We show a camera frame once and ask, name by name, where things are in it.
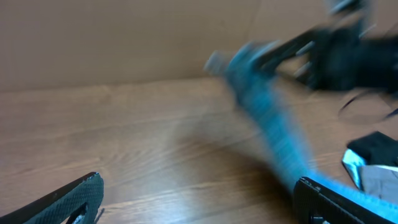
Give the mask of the blue denim jeans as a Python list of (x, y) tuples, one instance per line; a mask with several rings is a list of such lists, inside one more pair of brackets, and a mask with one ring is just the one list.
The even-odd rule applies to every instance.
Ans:
[(310, 166), (308, 146), (272, 90), (271, 75), (253, 68), (255, 59), (269, 52), (274, 44), (248, 43), (235, 54), (215, 51), (206, 62), (205, 70), (226, 80), (238, 105), (257, 124), (272, 159), (271, 169), (292, 194), (293, 202), (295, 184), (301, 177), (309, 177), (363, 208), (397, 223), (396, 204), (347, 187)]

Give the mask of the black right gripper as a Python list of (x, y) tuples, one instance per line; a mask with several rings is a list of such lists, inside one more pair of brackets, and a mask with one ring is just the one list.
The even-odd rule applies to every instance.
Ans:
[(263, 53), (256, 71), (274, 73), (285, 60), (308, 54), (307, 86), (313, 90), (375, 88), (397, 91), (397, 34), (361, 37), (359, 24), (339, 29), (316, 27)]

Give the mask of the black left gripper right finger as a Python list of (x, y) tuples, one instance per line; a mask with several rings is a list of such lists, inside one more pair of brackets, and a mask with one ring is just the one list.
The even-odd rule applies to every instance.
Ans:
[(303, 224), (392, 223), (309, 177), (295, 184), (294, 210)]

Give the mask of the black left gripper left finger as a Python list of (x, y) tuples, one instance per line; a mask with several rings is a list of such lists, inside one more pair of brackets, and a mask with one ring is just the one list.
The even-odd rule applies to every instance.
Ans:
[(1, 224), (60, 224), (98, 222), (104, 180), (90, 172), (38, 200), (1, 217)]

